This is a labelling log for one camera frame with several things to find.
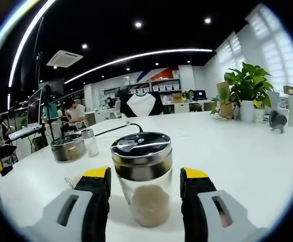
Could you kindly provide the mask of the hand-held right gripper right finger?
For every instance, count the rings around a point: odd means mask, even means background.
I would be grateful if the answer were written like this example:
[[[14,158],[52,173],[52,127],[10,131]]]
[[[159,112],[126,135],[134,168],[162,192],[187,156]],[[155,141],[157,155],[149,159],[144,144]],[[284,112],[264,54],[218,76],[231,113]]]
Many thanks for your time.
[[[246,208],[209,176],[197,169],[180,169],[181,213],[185,241],[244,241],[250,233]]]

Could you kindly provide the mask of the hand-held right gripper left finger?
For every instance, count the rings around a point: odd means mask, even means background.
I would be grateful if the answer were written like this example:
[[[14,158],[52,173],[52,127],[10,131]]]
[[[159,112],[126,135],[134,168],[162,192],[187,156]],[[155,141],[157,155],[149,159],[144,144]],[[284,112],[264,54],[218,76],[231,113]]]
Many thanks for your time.
[[[43,209],[44,241],[105,241],[111,168],[89,170]]]

